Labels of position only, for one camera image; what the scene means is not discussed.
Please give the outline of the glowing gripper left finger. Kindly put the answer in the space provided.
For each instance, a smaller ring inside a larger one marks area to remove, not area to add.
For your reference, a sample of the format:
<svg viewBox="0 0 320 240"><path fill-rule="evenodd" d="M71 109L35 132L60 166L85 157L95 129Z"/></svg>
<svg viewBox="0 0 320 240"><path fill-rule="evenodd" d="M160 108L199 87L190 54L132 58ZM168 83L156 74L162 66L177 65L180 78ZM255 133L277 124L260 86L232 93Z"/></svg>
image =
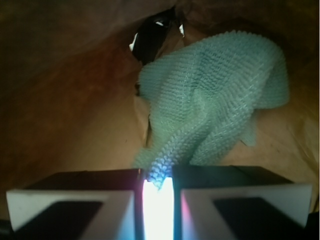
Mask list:
<svg viewBox="0 0 320 240"><path fill-rule="evenodd" d="M7 191L16 240L142 240L142 169L59 172Z"/></svg>

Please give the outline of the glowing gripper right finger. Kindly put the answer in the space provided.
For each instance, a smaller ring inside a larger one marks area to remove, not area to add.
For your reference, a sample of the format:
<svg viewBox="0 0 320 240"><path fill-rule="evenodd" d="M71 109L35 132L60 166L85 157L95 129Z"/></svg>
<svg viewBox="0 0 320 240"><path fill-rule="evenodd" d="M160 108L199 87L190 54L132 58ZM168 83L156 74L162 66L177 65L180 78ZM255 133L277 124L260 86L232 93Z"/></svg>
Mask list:
<svg viewBox="0 0 320 240"><path fill-rule="evenodd" d="M257 166L175 166L176 240L309 240L312 185Z"/></svg>

